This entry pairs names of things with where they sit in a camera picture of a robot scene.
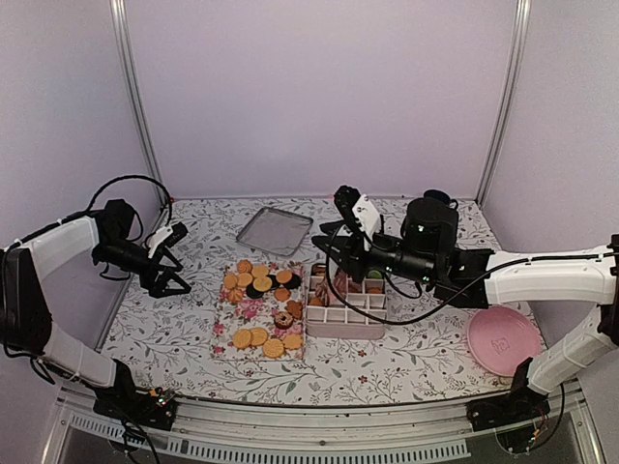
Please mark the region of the beige embossed round biscuit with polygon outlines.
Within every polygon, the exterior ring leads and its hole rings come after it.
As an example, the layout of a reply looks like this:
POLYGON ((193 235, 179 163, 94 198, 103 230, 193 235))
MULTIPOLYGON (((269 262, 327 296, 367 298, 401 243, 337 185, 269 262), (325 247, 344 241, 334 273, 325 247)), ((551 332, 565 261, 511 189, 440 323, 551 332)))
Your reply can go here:
POLYGON ((280 339, 270 338, 262 345, 263 354, 268 359, 278 359, 285 353, 285 347, 280 339))

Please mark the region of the floral rectangular tray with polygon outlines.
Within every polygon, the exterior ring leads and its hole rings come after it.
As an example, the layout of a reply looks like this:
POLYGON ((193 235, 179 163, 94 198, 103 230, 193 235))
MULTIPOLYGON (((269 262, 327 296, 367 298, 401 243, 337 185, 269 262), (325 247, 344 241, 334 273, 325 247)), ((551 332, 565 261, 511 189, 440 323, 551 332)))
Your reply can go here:
POLYGON ((224 268, 213 328, 211 355, 218 361, 300 361, 305 355, 306 286, 304 266, 299 262, 260 263, 242 259, 224 268), (293 273, 280 285, 276 275, 293 273), (274 316, 288 311, 295 322, 280 330, 274 316), (268 359, 262 345, 267 339, 283 342, 285 353, 268 359))

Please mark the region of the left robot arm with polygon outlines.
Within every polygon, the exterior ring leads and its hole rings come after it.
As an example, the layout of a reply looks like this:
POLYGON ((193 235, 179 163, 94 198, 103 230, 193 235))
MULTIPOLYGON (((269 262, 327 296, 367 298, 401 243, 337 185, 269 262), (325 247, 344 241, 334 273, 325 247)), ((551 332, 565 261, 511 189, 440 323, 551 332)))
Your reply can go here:
POLYGON ((1 251, 1 343, 10 358, 27 358, 41 375, 77 381, 105 398, 124 420, 143 412, 130 369, 82 341, 63 323, 99 308, 90 290, 69 282, 92 260, 137 278, 154 299, 185 295, 190 286, 172 249, 188 234, 168 222, 141 245, 132 238, 135 209, 122 199, 62 218, 1 251))

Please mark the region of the chocolate sprinkle donut cookie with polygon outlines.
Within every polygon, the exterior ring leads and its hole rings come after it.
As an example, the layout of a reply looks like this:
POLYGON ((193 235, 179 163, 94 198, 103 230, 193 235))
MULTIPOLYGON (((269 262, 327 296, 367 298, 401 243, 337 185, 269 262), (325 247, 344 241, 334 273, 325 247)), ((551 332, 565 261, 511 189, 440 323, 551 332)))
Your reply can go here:
POLYGON ((280 330, 287 330, 292 327, 295 318, 288 311, 280 311, 274 316, 274 324, 280 330))

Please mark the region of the dark blue mug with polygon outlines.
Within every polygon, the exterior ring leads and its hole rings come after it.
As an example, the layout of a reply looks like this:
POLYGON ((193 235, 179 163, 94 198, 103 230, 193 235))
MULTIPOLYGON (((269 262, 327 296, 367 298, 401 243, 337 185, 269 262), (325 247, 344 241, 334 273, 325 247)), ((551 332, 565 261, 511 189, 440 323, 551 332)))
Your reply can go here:
POLYGON ((426 190, 424 192, 424 198, 432 198, 454 210, 458 208, 458 201, 452 198, 448 193, 439 189, 426 190))

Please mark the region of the pink plate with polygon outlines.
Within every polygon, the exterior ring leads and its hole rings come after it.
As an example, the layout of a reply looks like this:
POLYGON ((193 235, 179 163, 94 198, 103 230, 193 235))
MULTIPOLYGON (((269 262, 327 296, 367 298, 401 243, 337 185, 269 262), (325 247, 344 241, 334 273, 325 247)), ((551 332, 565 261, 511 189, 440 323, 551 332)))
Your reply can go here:
POLYGON ((543 350, 533 323, 505 306, 477 312, 468 324, 466 337, 474 360, 500 377, 513 377, 521 363, 543 350))

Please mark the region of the metal frame post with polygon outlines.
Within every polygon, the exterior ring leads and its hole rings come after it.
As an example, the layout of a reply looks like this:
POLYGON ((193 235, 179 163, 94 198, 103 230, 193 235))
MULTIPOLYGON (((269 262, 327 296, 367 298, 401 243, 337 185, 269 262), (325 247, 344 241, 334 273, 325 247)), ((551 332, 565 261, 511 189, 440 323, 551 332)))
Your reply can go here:
POLYGON ((516 1, 516 11, 505 79, 499 100, 495 124, 486 154, 486 161, 482 171, 482 177, 475 196, 475 202, 480 209, 483 209, 488 200, 492 181, 498 167, 499 157, 509 126, 511 111, 516 97, 518 79, 525 54, 531 6, 532 2, 530 0, 516 1))
POLYGON ((148 128, 146 112, 140 95, 137 72, 133 58, 126 2, 123 0, 110 0, 109 6, 121 69, 146 168, 151 177, 159 180, 162 176, 156 159, 152 137, 148 128))

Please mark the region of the left metal frame post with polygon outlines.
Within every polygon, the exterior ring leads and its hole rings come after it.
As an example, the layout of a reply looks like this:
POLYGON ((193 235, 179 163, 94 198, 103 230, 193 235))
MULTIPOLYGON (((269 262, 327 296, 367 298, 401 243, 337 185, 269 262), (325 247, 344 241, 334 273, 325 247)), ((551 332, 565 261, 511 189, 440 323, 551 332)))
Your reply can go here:
POLYGON ((137 72, 133 58, 126 2, 123 0, 110 0, 109 6, 121 69, 146 168, 151 177, 159 180, 162 176, 156 159, 152 137, 148 128, 146 112, 140 95, 137 72))

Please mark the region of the metal tin lid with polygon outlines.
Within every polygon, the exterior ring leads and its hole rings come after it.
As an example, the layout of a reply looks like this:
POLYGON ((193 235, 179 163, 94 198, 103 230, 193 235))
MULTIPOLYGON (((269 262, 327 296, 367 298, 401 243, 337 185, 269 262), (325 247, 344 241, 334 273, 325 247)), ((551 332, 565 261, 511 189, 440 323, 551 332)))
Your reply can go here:
POLYGON ((241 229, 236 242, 278 256, 293 255, 310 232, 313 219, 273 207, 261 208, 241 229))

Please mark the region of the tan round cookie on black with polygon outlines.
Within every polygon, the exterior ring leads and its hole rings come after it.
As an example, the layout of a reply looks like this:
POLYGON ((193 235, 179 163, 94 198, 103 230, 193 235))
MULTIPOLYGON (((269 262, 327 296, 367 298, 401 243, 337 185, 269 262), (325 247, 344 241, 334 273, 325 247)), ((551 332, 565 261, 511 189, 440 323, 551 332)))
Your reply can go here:
POLYGON ((276 281, 280 285, 284 285, 288 283, 293 277, 293 273, 288 270, 282 270, 277 273, 276 281))

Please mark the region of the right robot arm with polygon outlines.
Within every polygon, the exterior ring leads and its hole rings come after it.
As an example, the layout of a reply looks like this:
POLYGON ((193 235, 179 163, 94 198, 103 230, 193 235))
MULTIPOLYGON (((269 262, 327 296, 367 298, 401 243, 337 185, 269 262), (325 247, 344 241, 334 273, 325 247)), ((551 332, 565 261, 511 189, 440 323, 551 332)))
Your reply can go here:
POLYGON ((586 250, 509 253, 456 245, 459 215, 451 201, 412 200, 398 237, 383 229, 368 197, 341 188, 334 197, 339 221, 324 223, 312 243, 355 282, 369 272, 424 285, 442 305, 486 309, 520 302, 590 302, 574 329, 517 368, 500 401, 507 421, 521 421, 565 380, 618 347, 618 238, 586 250))

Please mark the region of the right metal frame post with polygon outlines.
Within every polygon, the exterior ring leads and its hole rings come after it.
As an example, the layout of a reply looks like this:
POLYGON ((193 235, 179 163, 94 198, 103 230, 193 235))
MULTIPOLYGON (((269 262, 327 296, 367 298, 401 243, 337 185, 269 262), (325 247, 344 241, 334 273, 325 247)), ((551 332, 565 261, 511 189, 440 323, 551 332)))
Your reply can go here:
POLYGON ((475 196, 475 202, 480 209, 483 209, 488 200, 492 181, 498 167, 499 157, 509 126, 511 111, 516 97, 518 79, 525 54, 531 6, 532 2, 530 0, 516 1, 516 11, 505 79, 499 100, 495 124, 486 154, 486 161, 482 171, 482 177, 475 196))

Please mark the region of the pink divided cookie tin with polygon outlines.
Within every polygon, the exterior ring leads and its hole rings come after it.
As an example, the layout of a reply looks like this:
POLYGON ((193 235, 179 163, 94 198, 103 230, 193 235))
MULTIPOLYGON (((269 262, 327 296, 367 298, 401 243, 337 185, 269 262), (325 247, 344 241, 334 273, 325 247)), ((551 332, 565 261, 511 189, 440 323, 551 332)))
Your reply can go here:
MULTIPOLYGON (((385 335, 385 326, 351 309, 341 301, 323 306, 314 297, 317 283, 326 276, 324 264, 314 263, 310 268, 306 305, 306 333, 313 337, 377 340, 385 335)), ((347 278, 344 299, 362 312, 378 319, 385 319, 386 282, 380 274, 370 274, 362 283, 347 278)))

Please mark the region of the metal serving tongs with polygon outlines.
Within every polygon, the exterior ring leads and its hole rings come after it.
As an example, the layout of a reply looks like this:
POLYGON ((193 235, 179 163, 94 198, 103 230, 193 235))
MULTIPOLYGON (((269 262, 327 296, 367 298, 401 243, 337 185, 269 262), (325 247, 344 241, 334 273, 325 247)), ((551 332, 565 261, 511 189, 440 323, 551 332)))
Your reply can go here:
POLYGON ((324 276, 315 287, 314 297, 323 306, 339 303, 338 296, 343 298, 347 292, 347 278, 348 275, 342 269, 337 269, 330 279, 324 276))

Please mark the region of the aluminium front rail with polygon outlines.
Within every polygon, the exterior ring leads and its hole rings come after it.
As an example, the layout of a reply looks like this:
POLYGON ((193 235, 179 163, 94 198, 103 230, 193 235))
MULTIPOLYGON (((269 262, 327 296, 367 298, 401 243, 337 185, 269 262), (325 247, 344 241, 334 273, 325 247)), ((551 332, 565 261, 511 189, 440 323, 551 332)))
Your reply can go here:
POLYGON ((548 401, 546 418, 480 429, 465 398, 381 406, 266 406, 178 400, 168 431, 126 436, 94 397, 65 387, 45 463, 606 463, 580 385, 548 401))

